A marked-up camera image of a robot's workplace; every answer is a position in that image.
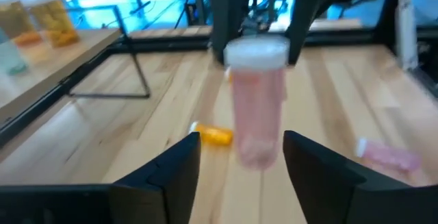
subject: jar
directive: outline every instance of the jar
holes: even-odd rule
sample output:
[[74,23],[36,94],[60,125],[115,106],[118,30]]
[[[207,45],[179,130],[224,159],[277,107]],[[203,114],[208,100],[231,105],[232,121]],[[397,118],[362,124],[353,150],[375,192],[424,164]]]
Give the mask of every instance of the jar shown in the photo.
[[22,0],[22,2],[44,30],[52,47],[64,47],[79,41],[62,0]]
[[41,41],[20,0],[0,0],[0,27],[18,46]]

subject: pink plastic cup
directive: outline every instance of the pink plastic cup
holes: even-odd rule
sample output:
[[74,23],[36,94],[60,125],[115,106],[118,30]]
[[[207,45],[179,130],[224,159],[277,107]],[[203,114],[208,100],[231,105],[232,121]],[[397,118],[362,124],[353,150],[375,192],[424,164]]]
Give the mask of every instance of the pink plastic cup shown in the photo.
[[414,171],[421,166],[418,155],[405,149],[393,148],[377,142],[359,139],[356,156],[399,171]]
[[281,36],[242,37],[224,50],[233,78],[234,144],[248,168],[266,169],[278,155],[288,51]]

